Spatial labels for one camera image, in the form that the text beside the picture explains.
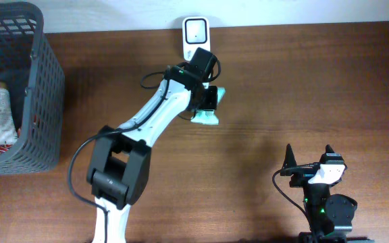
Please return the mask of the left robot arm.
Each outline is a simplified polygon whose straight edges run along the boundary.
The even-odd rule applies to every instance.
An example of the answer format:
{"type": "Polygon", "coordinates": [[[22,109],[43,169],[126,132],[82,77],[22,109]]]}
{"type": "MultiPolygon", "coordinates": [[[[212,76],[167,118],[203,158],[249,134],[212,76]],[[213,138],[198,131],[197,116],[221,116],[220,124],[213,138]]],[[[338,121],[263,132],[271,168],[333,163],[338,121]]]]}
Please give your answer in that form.
{"type": "Polygon", "coordinates": [[[220,73],[218,58],[198,48],[190,61],[161,73],[155,94],[136,115],[94,137],[86,174],[97,207],[94,242],[125,242],[130,207],[149,179],[153,145],[175,117],[188,111],[192,123],[219,123],[215,110],[225,90],[210,83],[220,73]]]}

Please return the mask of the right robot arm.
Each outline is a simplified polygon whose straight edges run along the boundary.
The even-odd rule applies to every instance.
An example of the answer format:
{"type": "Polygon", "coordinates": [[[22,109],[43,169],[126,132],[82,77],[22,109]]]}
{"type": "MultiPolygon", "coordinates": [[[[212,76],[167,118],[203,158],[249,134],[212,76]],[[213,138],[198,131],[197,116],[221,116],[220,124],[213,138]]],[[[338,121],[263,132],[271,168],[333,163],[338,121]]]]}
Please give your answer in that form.
{"type": "Polygon", "coordinates": [[[286,145],[286,154],[281,169],[271,178],[276,190],[296,206],[309,224],[309,232],[298,235],[299,242],[373,242],[367,237],[349,238],[352,232],[358,203],[343,194],[331,194],[330,188],[340,183],[347,165],[341,154],[326,145],[318,162],[299,165],[292,147],[286,145]],[[276,176],[290,178],[291,188],[303,189],[303,206],[294,202],[277,185],[276,176]]]}

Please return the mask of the white tube with brown cap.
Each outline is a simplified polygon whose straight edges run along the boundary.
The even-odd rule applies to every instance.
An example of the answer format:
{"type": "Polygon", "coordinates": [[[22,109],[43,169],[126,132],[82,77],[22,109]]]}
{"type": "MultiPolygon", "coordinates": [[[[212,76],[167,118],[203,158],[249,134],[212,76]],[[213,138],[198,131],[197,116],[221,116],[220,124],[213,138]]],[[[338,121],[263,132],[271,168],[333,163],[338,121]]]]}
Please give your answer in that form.
{"type": "Polygon", "coordinates": [[[13,145],[18,140],[11,111],[10,94],[7,84],[0,82],[0,145],[13,145]]]}

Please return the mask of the mint green tissue roll pack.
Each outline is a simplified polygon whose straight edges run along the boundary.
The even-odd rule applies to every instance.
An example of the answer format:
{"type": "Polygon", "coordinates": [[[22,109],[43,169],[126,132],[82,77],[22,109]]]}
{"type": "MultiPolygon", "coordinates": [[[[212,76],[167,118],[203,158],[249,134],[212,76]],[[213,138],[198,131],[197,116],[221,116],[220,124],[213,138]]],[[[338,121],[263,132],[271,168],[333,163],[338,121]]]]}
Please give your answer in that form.
{"type": "MultiPolygon", "coordinates": [[[[224,87],[217,88],[217,104],[219,104],[219,102],[222,100],[225,93],[226,89],[224,87]]],[[[197,111],[190,121],[196,124],[212,126],[219,124],[219,119],[215,115],[215,111],[197,111]]]]}

